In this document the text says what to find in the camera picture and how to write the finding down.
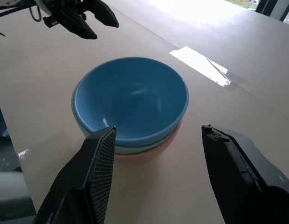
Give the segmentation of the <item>silver robot torso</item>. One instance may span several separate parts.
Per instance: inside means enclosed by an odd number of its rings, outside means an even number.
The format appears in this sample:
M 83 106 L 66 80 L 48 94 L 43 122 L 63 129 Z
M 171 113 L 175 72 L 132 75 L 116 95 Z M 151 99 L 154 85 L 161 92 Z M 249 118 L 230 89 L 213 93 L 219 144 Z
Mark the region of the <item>silver robot torso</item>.
M 35 215 L 36 211 L 23 173 L 0 171 L 0 220 Z

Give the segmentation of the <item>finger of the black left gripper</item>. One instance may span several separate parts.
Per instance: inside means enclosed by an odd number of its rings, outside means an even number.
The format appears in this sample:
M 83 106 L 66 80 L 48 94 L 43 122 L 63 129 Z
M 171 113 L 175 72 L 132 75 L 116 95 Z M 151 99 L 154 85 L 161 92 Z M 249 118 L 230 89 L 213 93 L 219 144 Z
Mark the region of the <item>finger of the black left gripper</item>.
M 119 27 L 115 14 L 103 1 L 89 0 L 89 10 L 94 14 L 95 18 L 105 26 Z
M 55 14 L 56 20 L 69 32 L 87 40 L 97 39 L 97 35 L 85 20 L 73 10 L 59 10 Z

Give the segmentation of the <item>dark window frame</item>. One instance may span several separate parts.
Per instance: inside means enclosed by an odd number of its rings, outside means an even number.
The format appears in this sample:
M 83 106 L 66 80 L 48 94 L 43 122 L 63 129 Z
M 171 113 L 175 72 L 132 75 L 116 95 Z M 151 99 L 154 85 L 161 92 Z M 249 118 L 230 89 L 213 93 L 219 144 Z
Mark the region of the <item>dark window frame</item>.
M 259 0 L 255 11 L 276 20 L 284 21 L 289 13 L 289 0 Z

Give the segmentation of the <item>blue bowl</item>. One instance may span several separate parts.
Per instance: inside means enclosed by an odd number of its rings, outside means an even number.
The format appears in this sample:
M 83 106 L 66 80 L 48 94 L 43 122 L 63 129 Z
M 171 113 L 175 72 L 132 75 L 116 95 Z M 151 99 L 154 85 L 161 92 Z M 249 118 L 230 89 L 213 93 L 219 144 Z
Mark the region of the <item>blue bowl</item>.
M 145 57 L 98 65 L 72 95 L 77 122 L 90 133 L 114 126 L 116 144 L 123 147 L 150 145 L 169 135 L 188 103 L 182 76 L 167 64 Z

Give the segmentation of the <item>pink bowl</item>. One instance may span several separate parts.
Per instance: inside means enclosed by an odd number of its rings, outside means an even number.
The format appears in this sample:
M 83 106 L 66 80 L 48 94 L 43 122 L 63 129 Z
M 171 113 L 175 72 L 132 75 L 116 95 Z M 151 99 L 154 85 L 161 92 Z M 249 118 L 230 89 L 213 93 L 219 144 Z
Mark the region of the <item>pink bowl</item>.
M 169 145 L 176 137 L 181 124 L 182 120 L 179 122 L 174 132 L 170 134 L 163 143 L 160 143 L 159 145 L 152 147 L 149 150 L 136 154 L 115 154 L 115 160 L 125 163 L 145 163 L 152 160 L 169 147 Z

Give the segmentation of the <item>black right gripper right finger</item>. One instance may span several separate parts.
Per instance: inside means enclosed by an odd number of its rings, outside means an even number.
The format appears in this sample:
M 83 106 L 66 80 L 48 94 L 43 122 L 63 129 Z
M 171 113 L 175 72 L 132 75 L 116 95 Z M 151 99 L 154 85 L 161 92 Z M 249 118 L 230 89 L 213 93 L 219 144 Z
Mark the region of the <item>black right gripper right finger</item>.
M 225 224 L 289 224 L 289 179 L 250 138 L 203 125 L 210 183 Z

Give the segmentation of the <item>green bowl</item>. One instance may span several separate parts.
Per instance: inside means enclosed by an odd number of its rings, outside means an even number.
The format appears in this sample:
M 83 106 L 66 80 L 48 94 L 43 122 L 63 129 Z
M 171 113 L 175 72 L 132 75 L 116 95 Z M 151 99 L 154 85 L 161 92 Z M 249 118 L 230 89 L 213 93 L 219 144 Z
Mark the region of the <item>green bowl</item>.
M 74 97 L 73 96 L 71 97 L 71 109 L 72 109 L 72 113 L 74 115 L 74 118 L 75 118 L 80 130 L 82 131 L 85 138 L 87 138 L 89 135 L 91 135 L 91 133 L 81 124 L 81 122 L 78 119 L 78 116 L 75 114 Z M 143 153 L 143 152 L 149 151 L 155 147 L 158 147 L 158 146 L 162 145 L 163 143 L 165 143 L 166 141 L 168 141 L 171 137 L 174 136 L 174 133 L 178 131 L 181 123 L 182 123 L 182 119 L 179 121 L 179 123 L 176 125 L 176 127 L 170 132 L 169 135 L 167 135 L 162 140 L 155 142 L 153 144 L 142 146 L 142 147 L 123 147 L 123 146 L 115 145 L 115 154 L 122 154 L 122 155 L 138 154 L 138 153 Z

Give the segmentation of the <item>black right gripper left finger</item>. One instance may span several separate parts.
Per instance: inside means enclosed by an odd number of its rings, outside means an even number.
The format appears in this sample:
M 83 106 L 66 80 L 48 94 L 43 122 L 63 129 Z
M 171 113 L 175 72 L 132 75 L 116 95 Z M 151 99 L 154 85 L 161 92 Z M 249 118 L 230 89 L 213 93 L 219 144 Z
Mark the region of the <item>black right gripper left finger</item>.
M 104 224 L 116 134 L 110 126 L 84 140 L 55 178 L 36 214 L 36 224 Z

